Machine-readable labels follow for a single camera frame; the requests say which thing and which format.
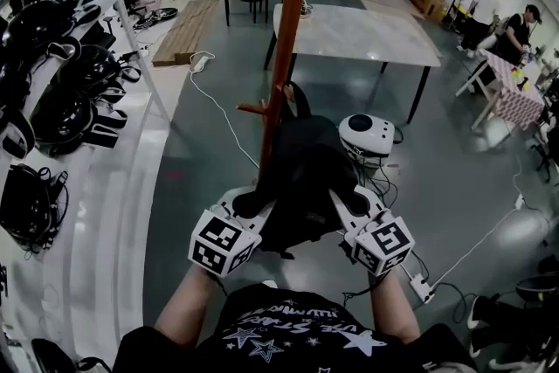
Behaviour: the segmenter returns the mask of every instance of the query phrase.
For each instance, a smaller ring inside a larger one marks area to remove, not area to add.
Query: white marble table
[[[266,54],[265,69],[277,42],[282,6],[276,5],[273,11],[274,34]],[[299,21],[287,79],[291,79],[299,53],[381,61],[381,73],[384,73],[389,62],[423,66],[423,76],[411,106],[408,123],[418,107],[429,70],[440,66],[430,44],[425,42],[405,18],[333,5],[313,5],[310,17]]]

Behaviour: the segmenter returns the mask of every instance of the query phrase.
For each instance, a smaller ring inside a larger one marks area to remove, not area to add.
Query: white shirt
[[[473,0],[477,2],[473,18],[482,24],[491,25],[493,16],[499,14],[499,0]]]

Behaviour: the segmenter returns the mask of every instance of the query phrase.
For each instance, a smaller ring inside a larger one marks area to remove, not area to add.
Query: black t-shirt
[[[129,333],[113,372],[413,372],[441,363],[475,367],[448,327],[437,325],[403,345],[363,327],[343,307],[320,295],[257,285],[230,296],[214,335],[193,352],[183,351],[152,328]]]
[[[514,29],[514,37],[522,45],[528,43],[528,38],[530,35],[530,29],[528,24],[524,23],[520,14],[515,14],[508,19],[508,27]],[[496,46],[497,55],[501,56],[503,59],[508,61],[515,66],[521,61],[522,53],[510,42],[507,34],[503,34]]]

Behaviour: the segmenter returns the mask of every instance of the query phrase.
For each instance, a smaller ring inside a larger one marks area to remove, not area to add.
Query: black table leg
[[[264,70],[268,70],[268,64],[270,64],[270,59],[272,59],[273,49],[276,48],[276,42],[278,42],[278,38],[276,37],[276,32],[274,31],[272,33],[272,40],[270,41],[270,45],[268,46],[268,53],[266,54]]]
[[[430,70],[431,70],[430,67],[424,67],[423,69],[423,75],[421,75],[421,80],[419,81],[418,91],[416,92],[416,97],[413,99],[413,104],[411,105],[410,116],[408,117],[408,124],[411,123],[411,119],[413,118],[413,115],[416,113],[416,109],[418,108],[419,100],[421,100],[421,94],[423,93],[425,82],[427,82],[427,77],[429,76]]]
[[[289,72],[287,73],[286,82],[291,81],[291,75],[293,75],[293,68],[295,67],[295,61],[297,60],[297,53],[292,53],[291,63],[289,64]]]

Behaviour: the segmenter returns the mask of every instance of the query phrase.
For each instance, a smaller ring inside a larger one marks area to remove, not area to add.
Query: wooden board
[[[191,0],[186,5],[152,59],[154,67],[190,64],[190,58],[197,51],[205,26],[219,1]]]

